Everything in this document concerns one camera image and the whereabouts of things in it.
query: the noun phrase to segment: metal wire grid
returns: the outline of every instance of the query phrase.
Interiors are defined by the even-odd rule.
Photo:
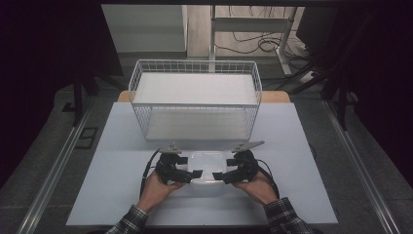
[[[253,61],[217,61],[217,60],[139,60],[136,63],[130,82],[130,99],[134,100],[135,91],[137,90],[140,77],[144,72],[162,72],[162,73],[211,73],[210,68],[214,67],[213,73],[229,74],[250,74],[252,76],[255,89],[256,106],[239,106],[239,105],[210,105],[210,104],[136,104],[132,107],[137,117],[140,128],[145,135],[149,133],[149,123],[153,111],[160,109],[168,110],[204,110],[208,113],[220,113],[221,110],[242,110],[246,124],[246,138],[250,137],[261,102],[261,81],[259,78],[256,63]]]

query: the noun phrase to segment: person's left hand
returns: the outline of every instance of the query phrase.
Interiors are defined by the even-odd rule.
[[[181,188],[183,185],[185,185],[185,183],[180,182],[164,184],[159,175],[153,171],[152,174],[146,178],[145,188],[136,206],[146,213],[149,213],[154,207],[167,199],[171,192]]]

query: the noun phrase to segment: white desk frame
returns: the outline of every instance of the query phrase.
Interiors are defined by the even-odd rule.
[[[215,32],[273,32],[282,33],[280,46],[276,49],[277,57],[285,76],[291,76],[291,69],[285,59],[285,46],[294,24],[297,7],[292,8],[287,19],[258,18],[217,18],[215,6],[211,6],[209,60],[215,60]]]

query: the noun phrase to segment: human arm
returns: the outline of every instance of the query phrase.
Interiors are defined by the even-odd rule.
[[[164,184],[161,178],[154,171],[146,179],[145,188],[139,202],[132,205],[124,217],[116,223],[106,234],[137,234],[141,233],[148,214],[152,209],[161,204],[168,195],[174,190],[182,187],[184,183],[175,182],[173,184]]]
[[[271,233],[313,233],[310,226],[294,211],[288,198],[279,199],[270,181],[260,172],[250,182],[238,182],[233,185],[263,205]]]

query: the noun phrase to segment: person's right hand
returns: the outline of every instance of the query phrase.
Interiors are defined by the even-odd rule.
[[[270,181],[260,172],[250,182],[233,183],[234,187],[242,189],[255,202],[262,205],[279,200]]]

